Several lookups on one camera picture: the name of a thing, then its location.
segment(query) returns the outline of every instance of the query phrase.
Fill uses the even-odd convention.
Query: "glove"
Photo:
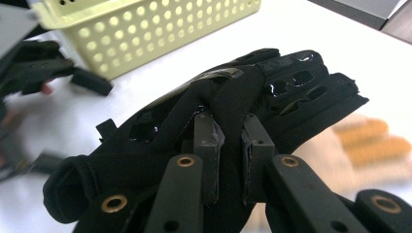
[[[66,158],[44,186],[57,221],[79,220],[87,205],[112,188],[135,192],[161,182],[168,160],[192,138],[193,117],[208,110],[224,133],[219,199],[204,206],[204,232],[239,232],[254,207],[242,199],[241,132],[258,117],[278,152],[291,153],[367,102],[355,82],[330,75],[321,56],[304,50],[280,56],[256,50],[207,70],[137,112],[108,133],[90,155]]]

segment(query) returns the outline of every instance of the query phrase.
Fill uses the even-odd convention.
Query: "white surface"
[[[304,0],[263,0],[255,15],[114,80],[106,98],[74,88],[68,79],[53,81],[50,96],[11,96],[9,108],[20,116],[17,137],[33,158],[42,150],[90,154],[100,144],[95,125],[108,118],[121,125],[198,73],[262,48],[281,54],[316,50],[330,73],[356,80],[360,94],[370,99],[359,113],[383,118],[394,134],[412,141],[412,47]],[[0,232],[72,231],[74,224],[55,222],[42,204],[46,178],[30,175],[0,183]],[[385,190],[412,203],[412,181]]]

